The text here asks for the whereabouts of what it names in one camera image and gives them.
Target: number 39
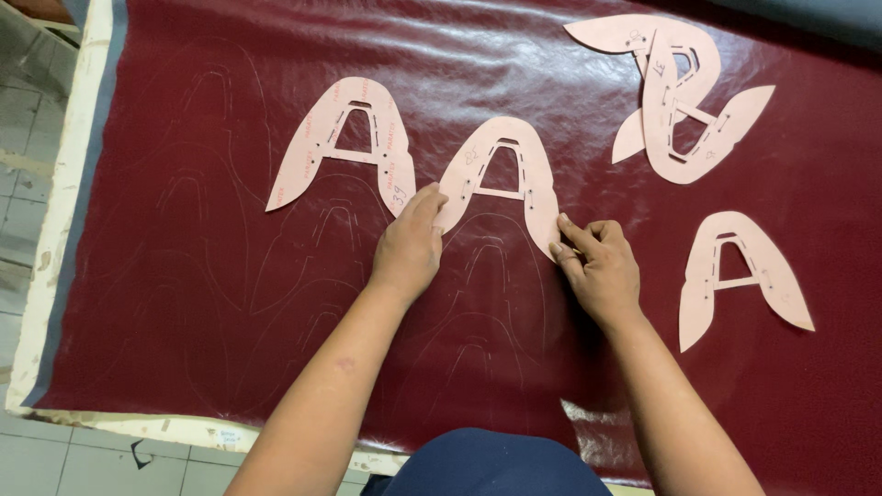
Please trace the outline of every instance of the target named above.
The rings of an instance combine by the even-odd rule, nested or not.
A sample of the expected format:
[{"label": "number 39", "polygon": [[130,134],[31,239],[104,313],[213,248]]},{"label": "number 39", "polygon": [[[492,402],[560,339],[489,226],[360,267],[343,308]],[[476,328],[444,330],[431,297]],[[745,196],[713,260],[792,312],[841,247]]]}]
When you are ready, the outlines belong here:
[{"label": "number 39", "polygon": [[398,202],[399,205],[404,205],[404,199],[407,198],[407,193],[404,192],[398,186],[395,186],[395,192],[398,194],[392,195],[392,199]]}]

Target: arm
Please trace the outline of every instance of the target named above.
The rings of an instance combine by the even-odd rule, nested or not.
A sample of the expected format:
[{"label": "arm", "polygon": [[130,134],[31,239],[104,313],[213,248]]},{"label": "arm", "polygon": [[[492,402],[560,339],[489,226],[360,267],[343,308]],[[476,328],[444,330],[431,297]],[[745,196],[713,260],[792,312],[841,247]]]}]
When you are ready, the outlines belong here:
[{"label": "arm", "polygon": [[266,421],[227,496],[337,491],[395,330],[438,270],[432,221],[446,201],[426,186],[380,237],[370,281]]},{"label": "arm", "polygon": [[557,225],[583,252],[551,244],[582,307],[616,355],[643,461],[659,494],[762,495],[729,436],[692,389],[639,306],[640,274],[615,221]]}]

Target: small label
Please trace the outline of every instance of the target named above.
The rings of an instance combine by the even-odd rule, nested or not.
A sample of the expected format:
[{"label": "small label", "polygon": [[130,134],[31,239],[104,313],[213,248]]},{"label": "small label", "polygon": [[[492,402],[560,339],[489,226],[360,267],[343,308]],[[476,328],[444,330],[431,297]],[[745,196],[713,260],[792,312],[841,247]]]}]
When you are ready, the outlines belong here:
[{"label": "small label", "polygon": [[218,432],[218,444],[234,445],[238,440],[242,439],[242,434],[239,431],[233,431],[229,429],[222,430]]}]

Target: person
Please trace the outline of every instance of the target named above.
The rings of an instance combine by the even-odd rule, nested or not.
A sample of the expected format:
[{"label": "person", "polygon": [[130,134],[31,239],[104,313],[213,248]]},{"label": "person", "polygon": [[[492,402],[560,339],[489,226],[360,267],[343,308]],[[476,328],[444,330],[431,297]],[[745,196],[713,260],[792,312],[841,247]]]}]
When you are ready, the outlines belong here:
[{"label": "person", "polygon": [[[408,307],[441,260],[432,222],[447,197],[422,188],[380,237],[359,297],[291,385],[227,489],[238,495],[334,494],[348,466],[371,389]],[[763,494],[735,445],[701,401],[639,306],[640,276],[615,221],[557,225],[549,247],[579,303],[609,340],[624,377],[640,453],[659,494]],[[553,440],[460,429],[417,450],[363,494],[609,494],[580,458]]]}]

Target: navy blue shirt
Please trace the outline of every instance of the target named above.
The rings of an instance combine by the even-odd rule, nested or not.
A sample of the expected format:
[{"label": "navy blue shirt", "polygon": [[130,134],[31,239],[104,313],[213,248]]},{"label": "navy blue shirt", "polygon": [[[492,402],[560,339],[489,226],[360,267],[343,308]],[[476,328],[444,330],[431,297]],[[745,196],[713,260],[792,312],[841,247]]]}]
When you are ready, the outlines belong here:
[{"label": "navy blue shirt", "polygon": [[395,477],[372,477],[363,496],[583,494],[611,496],[575,453],[553,440],[457,429],[420,448]]}]

